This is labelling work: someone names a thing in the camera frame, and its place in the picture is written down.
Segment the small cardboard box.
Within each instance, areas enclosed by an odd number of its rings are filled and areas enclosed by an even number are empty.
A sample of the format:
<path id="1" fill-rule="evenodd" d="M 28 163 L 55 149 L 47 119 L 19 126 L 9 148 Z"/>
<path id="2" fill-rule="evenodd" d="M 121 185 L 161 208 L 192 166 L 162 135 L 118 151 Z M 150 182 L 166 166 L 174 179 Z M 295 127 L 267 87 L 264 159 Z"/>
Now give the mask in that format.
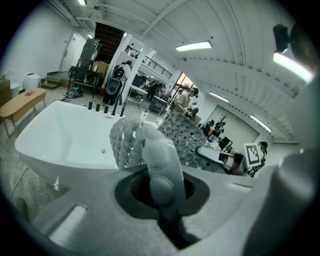
<path id="1" fill-rule="evenodd" d="M 102 61 L 95 61 L 92 65 L 92 70 L 95 72 L 99 72 L 100 74 L 105 74 L 108 68 L 109 64 Z"/>

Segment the black shelf table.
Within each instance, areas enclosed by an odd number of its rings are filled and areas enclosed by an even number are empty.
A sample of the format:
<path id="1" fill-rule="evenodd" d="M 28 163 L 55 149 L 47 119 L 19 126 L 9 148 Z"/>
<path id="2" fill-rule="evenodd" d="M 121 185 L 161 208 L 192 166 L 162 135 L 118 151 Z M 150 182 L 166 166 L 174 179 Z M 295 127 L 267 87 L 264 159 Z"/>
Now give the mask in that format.
<path id="1" fill-rule="evenodd" d="M 82 67 L 71 66 L 68 71 L 68 86 L 71 89 L 71 83 L 92 88 L 92 98 L 98 92 L 100 74 L 97 71 L 86 69 Z"/>

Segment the white bathtub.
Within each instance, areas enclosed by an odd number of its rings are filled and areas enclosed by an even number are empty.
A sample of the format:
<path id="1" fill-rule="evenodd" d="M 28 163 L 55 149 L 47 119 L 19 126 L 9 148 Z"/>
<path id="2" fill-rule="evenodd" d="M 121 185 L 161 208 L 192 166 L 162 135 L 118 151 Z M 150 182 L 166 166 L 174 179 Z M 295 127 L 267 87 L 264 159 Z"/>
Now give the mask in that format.
<path id="1" fill-rule="evenodd" d="M 122 116 L 55 101 L 19 134 L 15 149 L 56 190 L 72 190 L 100 175 L 123 170 L 119 157 Z"/>

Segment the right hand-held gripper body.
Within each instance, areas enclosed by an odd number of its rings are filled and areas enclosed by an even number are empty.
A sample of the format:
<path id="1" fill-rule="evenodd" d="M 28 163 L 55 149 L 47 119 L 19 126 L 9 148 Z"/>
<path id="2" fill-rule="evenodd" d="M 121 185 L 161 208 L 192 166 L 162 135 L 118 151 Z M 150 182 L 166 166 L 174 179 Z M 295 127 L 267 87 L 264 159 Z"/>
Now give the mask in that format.
<path id="1" fill-rule="evenodd" d="M 261 159 L 259 156 L 258 143 L 245 143 L 243 153 L 221 152 L 225 156 L 225 164 L 222 165 L 226 174 L 234 176 L 249 176 L 252 167 L 259 166 Z"/>

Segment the wooden steps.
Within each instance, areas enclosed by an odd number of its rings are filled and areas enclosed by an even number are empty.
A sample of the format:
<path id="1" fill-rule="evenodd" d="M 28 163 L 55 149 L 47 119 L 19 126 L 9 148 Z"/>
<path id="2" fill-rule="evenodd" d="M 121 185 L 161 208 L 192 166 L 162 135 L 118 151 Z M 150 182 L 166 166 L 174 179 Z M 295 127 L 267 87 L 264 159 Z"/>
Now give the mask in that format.
<path id="1" fill-rule="evenodd" d="M 40 80 L 40 86 L 44 89 L 54 90 L 61 86 L 61 79 L 60 78 L 42 78 Z"/>

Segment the black curved faucet spout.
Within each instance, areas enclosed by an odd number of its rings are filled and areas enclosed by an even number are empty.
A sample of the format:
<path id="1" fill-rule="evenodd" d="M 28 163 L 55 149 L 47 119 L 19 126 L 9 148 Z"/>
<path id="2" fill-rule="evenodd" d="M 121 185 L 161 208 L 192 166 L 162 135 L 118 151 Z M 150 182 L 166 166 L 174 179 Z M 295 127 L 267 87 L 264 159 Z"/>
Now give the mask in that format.
<path id="1" fill-rule="evenodd" d="M 112 111 L 112 113 L 111 113 L 111 115 L 112 116 L 115 116 L 116 115 L 116 109 L 117 109 L 117 106 L 118 105 L 122 105 L 122 95 L 121 94 L 119 94 L 118 96 L 117 96 L 117 98 L 116 98 L 116 100 L 115 100 L 115 103 L 114 103 L 114 106 L 113 106 L 113 111 Z"/>

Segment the black balcony railing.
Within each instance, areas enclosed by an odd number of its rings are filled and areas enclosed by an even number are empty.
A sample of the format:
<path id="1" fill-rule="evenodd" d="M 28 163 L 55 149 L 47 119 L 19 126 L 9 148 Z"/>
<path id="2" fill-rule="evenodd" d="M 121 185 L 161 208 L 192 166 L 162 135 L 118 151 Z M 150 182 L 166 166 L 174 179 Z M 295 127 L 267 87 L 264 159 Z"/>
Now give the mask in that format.
<path id="1" fill-rule="evenodd" d="M 147 65 L 151 69 L 155 70 L 157 73 L 163 75 L 165 78 L 170 79 L 173 75 L 171 72 L 169 72 L 167 69 L 165 69 L 163 66 L 152 60 L 151 58 L 145 56 L 143 61 L 143 64 Z"/>

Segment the steel table white top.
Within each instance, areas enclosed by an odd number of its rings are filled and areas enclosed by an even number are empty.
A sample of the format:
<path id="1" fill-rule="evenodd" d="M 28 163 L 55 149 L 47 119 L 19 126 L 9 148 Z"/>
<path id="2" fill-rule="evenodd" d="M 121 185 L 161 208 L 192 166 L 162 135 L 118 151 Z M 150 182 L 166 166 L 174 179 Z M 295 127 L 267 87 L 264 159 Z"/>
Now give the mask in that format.
<path id="1" fill-rule="evenodd" d="M 142 98 L 141 99 L 131 99 L 132 93 L 136 93 L 137 95 L 142 96 Z M 143 90 L 137 86 L 131 85 L 124 103 L 127 104 L 128 102 L 133 102 L 133 103 L 137 104 L 139 109 L 141 109 L 143 103 L 145 102 L 147 94 L 148 93 L 145 90 Z"/>

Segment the white round bin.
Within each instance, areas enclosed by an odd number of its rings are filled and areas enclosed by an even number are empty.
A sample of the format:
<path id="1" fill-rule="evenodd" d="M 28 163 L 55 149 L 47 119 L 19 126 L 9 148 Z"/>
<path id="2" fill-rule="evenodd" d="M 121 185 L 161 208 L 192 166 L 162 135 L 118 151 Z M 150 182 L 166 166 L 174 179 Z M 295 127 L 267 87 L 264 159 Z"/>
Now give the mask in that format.
<path id="1" fill-rule="evenodd" d="M 41 77 L 35 73 L 29 73 L 24 77 L 23 87 L 26 91 L 39 87 Z"/>

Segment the oval wooden bench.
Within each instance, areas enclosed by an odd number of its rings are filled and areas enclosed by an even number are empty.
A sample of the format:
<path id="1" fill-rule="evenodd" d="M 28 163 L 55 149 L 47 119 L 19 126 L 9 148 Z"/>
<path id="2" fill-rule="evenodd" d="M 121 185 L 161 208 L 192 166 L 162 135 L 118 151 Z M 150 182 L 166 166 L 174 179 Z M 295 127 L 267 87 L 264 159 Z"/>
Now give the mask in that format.
<path id="1" fill-rule="evenodd" d="M 8 138 L 10 138 L 11 135 L 6 124 L 6 120 L 11 121 L 13 132 L 18 133 L 19 130 L 16 126 L 16 122 L 19 121 L 28 111 L 31 109 L 35 111 L 35 106 L 40 102 L 42 102 L 44 108 L 46 108 L 46 90 L 39 87 L 30 90 L 34 90 L 36 93 L 29 96 L 25 96 L 25 93 L 28 91 L 21 93 L 9 100 L 0 108 L 0 117 L 3 119 L 4 128 Z"/>

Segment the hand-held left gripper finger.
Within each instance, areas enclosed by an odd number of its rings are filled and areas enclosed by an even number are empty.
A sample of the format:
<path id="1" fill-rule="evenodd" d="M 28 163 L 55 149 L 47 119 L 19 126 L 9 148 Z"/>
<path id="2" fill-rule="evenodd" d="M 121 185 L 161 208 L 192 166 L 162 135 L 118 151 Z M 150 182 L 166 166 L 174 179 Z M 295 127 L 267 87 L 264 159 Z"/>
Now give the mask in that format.
<path id="1" fill-rule="evenodd" d="M 187 197 L 174 144 L 159 130 L 145 124 L 136 131 L 136 139 L 147 165 L 149 189 L 158 210 L 158 226 L 180 250 L 198 242 L 199 238 L 186 231 L 182 220 Z"/>

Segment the white door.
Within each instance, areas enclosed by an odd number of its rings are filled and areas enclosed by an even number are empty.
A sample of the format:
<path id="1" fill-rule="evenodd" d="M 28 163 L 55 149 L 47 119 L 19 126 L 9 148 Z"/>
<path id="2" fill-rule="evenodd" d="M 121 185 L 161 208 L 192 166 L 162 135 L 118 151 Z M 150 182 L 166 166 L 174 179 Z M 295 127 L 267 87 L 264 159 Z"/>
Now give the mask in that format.
<path id="1" fill-rule="evenodd" d="M 60 73 L 68 72 L 70 67 L 72 66 L 74 54 L 77 48 L 77 39 L 78 36 L 75 33 L 73 33 L 70 37 L 70 40 L 68 41 L 66 50 L 63 54 L 63 58 L 59 69 Z"/>

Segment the grey perforated bath mat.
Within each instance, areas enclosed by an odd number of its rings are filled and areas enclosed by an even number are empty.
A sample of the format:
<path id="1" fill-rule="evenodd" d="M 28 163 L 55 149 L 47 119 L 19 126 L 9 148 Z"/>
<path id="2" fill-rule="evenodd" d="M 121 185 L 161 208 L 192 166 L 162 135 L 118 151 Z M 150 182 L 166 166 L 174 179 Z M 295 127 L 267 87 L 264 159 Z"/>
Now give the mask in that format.
<path id="1" fill-rule="evenodd" d="M 124 117 L 111 128 L 109 138 L 115 162 L 120 170 L 145 163 L 138 136 L 146 128 L 157 131 L 171 141 L 181 165 L 213 172 L 214 164 L 196 153 L 198 147 L 210 148 L 203 132 L 183 114 L 174 112 L 159 127 L 142 119 Z"/>

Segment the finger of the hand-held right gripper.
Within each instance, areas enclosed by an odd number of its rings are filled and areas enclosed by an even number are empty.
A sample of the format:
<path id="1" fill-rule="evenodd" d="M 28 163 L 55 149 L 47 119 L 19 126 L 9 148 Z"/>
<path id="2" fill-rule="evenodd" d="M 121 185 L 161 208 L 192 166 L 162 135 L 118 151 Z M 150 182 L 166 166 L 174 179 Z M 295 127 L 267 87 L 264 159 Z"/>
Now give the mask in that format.
<path id="1" fill-rule="evenodd" d="M 204 147 L 204 146 L 199 146 L 195 152 L 200 158 L 212 164 L 217 164 L 220 166 L 226 164 L 225 155 L 220 151 L 214 150 L 212 148 Z"/>

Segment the dark bag with teal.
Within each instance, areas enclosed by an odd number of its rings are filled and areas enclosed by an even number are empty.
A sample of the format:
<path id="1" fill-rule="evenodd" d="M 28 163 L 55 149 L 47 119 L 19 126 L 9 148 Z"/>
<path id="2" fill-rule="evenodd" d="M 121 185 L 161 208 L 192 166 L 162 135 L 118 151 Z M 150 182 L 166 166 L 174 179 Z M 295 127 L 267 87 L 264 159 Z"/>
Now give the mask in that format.
<path id="1" fill-rule="evenodd" d="M 72 87 L 69 89 L 61 99 L 62 102 L 70 102 L 83 96 L 83 90 L 80 87 Z"/>

